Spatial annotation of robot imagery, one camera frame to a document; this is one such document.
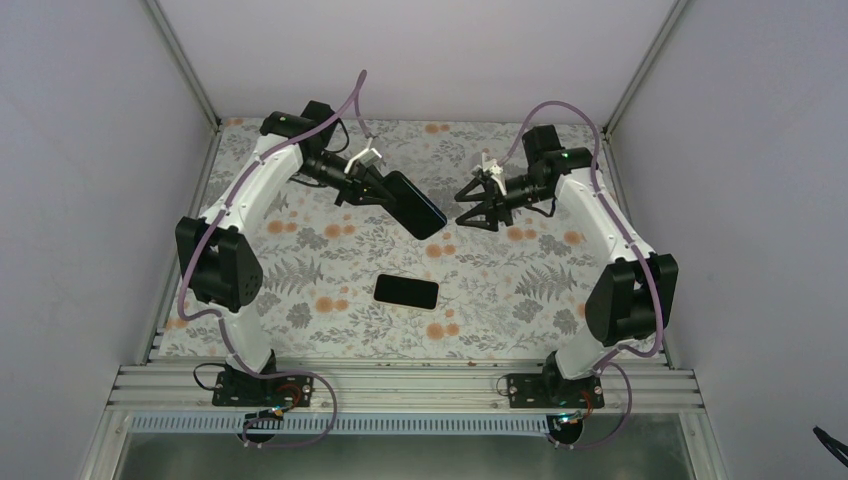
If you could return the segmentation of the black phone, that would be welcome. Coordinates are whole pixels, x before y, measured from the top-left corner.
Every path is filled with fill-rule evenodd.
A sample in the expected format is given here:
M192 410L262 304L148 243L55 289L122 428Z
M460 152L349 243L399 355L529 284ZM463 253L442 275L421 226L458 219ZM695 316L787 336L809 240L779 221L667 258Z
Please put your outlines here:
M413 238L426 240L447 225L446 215L402 172L388 173L382 185L394 198L384 209Z

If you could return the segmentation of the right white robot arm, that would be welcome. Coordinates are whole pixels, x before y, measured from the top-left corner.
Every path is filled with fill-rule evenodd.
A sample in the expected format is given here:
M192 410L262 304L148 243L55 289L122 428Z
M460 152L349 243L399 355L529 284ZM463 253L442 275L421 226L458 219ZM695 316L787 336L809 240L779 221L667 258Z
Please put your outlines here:
M472 208L460 226L495 231L513 223L513 212L552 200L584 228L603 269L585 306L586 328L551 353L538 381L544 399L565 407L580 393L580 382L601 373L620 352L648 358L663 344L679 267L657 253L630 225L611 199L596 151L562 146L552 125L519 136L527 171L506 179L498 161L483 155L472 178L456 195Z

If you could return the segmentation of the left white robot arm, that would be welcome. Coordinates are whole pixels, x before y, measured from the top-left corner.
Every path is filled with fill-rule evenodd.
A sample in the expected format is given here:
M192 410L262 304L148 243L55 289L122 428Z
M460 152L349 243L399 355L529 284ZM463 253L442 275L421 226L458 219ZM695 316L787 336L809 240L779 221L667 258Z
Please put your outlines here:
M224 193L199 217L184 217L175 237L181 282L179 317L214 319L227 351L224 387L255 405L277 394L281 373L253 302L264 270L251 236L289 180L302 175L336 190L336 204L392 205L376 162L382 152L370 130L363 150L344 158L330 150L338 112L311 101L299 115L274 111L260 126L248 160Z

